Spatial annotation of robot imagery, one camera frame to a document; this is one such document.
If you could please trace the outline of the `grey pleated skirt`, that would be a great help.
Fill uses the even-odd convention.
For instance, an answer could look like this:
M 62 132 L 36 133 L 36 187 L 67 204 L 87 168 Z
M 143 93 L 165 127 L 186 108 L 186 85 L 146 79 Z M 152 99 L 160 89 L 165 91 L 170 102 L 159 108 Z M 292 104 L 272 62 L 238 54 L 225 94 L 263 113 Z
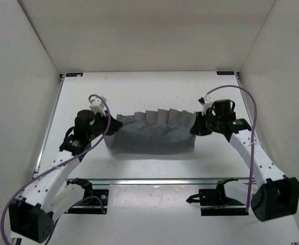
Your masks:
M 190 133 L 196 113 L 186 110 L 158 109 L 118 114 L 122 127 L 105 137 L 107 148 L 119 153 L 168 155 L 190 152 L 196 136 Z

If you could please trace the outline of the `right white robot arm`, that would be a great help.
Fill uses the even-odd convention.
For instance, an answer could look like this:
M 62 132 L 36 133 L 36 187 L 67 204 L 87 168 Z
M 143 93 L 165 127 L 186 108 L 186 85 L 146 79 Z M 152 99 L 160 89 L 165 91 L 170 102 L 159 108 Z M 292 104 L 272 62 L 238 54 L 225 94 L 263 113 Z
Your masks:
M 255 139 L 252 126 L 244 118 L 237 118 L 235 102 L 229 99 L 211 101 L 199 99 L 203 106 L 196 113 L 192 135 L 206 136 L 212 133 L 223 135 L 238 152 L 250 170 L 247 184 L 236 178 L 219 180 L 213 198 L 225 207 L 232 200 L 248 205 L 255 217 L 268 221 L 294 215 L 299 200 L 299 181 L 289 178 L 269 158 Z

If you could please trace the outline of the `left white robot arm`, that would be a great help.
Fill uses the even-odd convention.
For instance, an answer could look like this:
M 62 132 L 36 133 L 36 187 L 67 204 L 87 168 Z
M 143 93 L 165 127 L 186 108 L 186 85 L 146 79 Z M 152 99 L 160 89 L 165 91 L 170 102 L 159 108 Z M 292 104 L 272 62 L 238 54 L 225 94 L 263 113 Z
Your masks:
M 79 111 L 50 169 L 40 174 L 28 193 L 10 202 L 11 230 L 43 243 L 51 236 L 63 213 L 76 203 L 90 202 L 93 198 L 91 182 L 81 178 L 69 180 L 68 176 L 95 145 L 96 138 L 111 136 L 122 126 L 108 112 Z

